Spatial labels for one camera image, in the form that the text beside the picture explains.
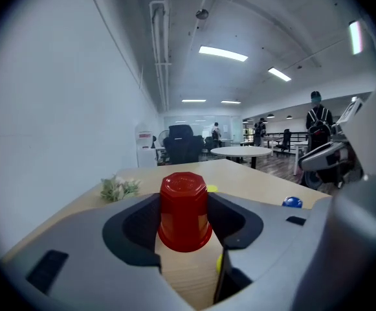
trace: red cup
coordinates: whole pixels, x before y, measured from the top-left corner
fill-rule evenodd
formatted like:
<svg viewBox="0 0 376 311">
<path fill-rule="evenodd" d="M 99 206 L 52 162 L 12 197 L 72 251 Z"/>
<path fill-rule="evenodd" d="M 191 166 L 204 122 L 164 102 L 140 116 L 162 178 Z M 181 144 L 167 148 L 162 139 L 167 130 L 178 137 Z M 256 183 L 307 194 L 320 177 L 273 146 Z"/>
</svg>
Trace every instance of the red cup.
<svg viewBox="0 0 376 311">
<path fill-rule="evenodd" d="M 173 173 L 160 187 L 159 237 L 168 248 L 191 252 L 203 247 L 212 235 L 208 222 L 208 191 L 202 176 Z"/>
</svg>

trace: fluorescent light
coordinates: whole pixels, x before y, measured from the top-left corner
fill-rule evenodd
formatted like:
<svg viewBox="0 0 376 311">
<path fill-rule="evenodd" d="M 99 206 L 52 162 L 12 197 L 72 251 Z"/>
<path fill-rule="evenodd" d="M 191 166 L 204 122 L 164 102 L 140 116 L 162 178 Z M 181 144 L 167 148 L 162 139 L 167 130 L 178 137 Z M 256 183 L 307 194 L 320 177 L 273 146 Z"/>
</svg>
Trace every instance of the fluorescent light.
<svg viewBox="0 0 376 311">
<path fill-rule="evenodd" d="M 182 102 L 206 102 L 206 99 L 183 99 Z"/>
<path fill-rule="evenodd" d="M 229 100 L 222 100 L 223 104 L 240 104 L 240 101 L 229 101 Z"/>
<path fill-rule="evenodd" d="M 362 34 L 360 33 L 360 24 L 358 21 L 349 24 L 350 36 L 351 36 L 351 46 L 353 49 L 353 54 L 358 54 L 362 52 Z"/>
<path fill-rule="evenodd" d="M 224 58 L 230 58 L 242 62 L 248 59 L 248 56 L 242 54 L 226 51 L 224 49 L 215 49 L 213 47 L 207 46 L 201 46 L 201 48 L 199 49 L 199 53 L 223 56 Z"/>
<path fill-rule="evenodd" d="M 277 77 L 280 77 L 282 80 L 285 80 L 286 82 L 291 80 L 291 78 L 289 78 L 287 75 L 283 74 L 281 71 L 278 71 L 275 68 L 268 69 L 268 72 L 273 75 L 276 75 Z"/>
</svg>

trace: yellow object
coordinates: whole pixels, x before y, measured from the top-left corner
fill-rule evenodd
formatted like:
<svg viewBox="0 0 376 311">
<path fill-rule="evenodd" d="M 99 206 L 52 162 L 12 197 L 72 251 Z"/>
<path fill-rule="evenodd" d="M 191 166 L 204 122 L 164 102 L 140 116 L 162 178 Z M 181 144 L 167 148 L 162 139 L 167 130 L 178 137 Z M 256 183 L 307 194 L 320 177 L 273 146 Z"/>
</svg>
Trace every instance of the yellow object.
<svg viewBox="0 0 376 311">
<path fill-rule="evenodd" d="M 218 192 L 218 187 L 216 185 L 209 184 L 206 186 L 208 192 Z"/>
<path fill-rule="evenodd" d="M 222 265 L 222 254 L 216 260 L 216 272 L 221 273 L 221 265 Z"/>
</svg>

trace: green leaves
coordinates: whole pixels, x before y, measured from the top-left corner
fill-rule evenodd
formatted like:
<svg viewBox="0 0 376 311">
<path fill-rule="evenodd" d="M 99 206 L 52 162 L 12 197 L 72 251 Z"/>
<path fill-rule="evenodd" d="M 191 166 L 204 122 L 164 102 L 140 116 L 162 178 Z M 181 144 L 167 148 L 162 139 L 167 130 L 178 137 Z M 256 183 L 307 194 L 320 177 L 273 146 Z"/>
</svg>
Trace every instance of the green leaves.
<svg viewBox="0 0 376 311">
<path fill-rule="evenodd" d="M 139 180 L 126 181 L 114 175 L 111 179 L 102 179 L 103 189 L 101 197 L 109 202 L 117 202 L 125 197 L 137 196 L 140 185 Z"/>
</svg>

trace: blue bottle cap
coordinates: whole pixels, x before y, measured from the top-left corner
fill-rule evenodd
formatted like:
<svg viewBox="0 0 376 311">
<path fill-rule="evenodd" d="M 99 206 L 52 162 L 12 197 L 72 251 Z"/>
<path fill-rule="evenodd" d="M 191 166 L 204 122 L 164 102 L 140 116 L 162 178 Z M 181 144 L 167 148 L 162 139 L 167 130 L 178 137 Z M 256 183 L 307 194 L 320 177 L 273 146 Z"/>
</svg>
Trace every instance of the blue bottle cap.
<svg viewBox="0 0 376 311">
<path fill-rule="evenodd" d="M 303 207 L 303 202 L 300 198 L 291 196 L 284 199 L 283 206 L 288 207 Z"/>
</svg>

